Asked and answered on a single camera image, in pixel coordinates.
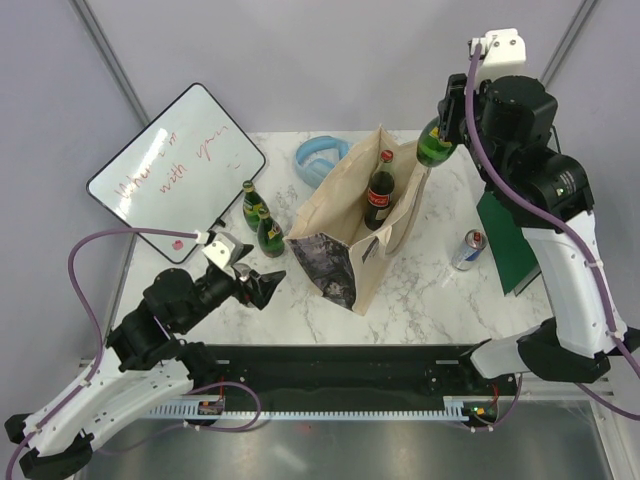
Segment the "cream canvas Monet tote bag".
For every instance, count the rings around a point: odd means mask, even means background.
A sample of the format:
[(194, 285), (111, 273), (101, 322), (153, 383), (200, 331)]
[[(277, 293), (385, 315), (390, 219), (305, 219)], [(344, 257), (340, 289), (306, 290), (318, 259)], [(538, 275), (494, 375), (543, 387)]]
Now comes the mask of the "cream canvas Monet tote bag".
[[(391, 212), (370, 230), (364, 223), (368, 182), (385, 150), (394, 154)], [(416, 152), (415, 140), (399, 144), (380, 127), (353, 145), (298, 209), (285, 242), (317, 295), (358, 315), (367, 312), (419, 216), (430, 169)]]

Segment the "Coca-Cola glass bottle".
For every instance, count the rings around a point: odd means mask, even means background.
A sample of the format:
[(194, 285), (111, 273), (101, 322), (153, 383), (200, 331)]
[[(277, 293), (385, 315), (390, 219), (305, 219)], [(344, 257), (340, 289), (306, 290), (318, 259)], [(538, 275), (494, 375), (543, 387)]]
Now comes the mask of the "Coca-Cola glass bottle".
[(393, 162), (393, 151), (383, 150), (380, 153), (378, 167), (369, 181), (364, 223), (371, 231), (379, 229), (391, 211), (392, 194), (395, 189)]

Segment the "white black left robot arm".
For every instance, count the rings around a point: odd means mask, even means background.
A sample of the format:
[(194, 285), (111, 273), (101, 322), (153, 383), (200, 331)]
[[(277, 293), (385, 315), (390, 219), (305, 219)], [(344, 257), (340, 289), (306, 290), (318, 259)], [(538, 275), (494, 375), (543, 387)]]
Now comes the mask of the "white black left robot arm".
[(183, 269), (158, 274), (138, 307), (109, 333), (101, 357), (51, 404), (5, 423), (17, 444), (6, 469), (27, 479), (67, 479), (117, 433), (155, 407), (190, 393), (228, 387), (202, 342), (181, 340), (227, 299), (263, 309), (285, 271), (261, 275), (245, 264), (214, 264), (193, 279)]

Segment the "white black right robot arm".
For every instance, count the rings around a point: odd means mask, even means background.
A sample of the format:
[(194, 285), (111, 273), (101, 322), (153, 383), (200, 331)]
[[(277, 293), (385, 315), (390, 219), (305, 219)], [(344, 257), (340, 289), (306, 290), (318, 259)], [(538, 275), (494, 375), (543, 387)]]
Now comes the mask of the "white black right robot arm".
[(511, 214), (553, 312), (537, 328), (477, 345), (457, 371), (469, 393), (510, 373), (591, 384), (611, 357), (630, 359), (639, 347), (638, 330), (621, 319), (608, 288), (587, 174), (548, 145), (557, 107), (536, 79), (503, 76), (475, 88), (465, 74), (449, 77), (438, 104), (441, 139), (469, 150), (486, 191)]

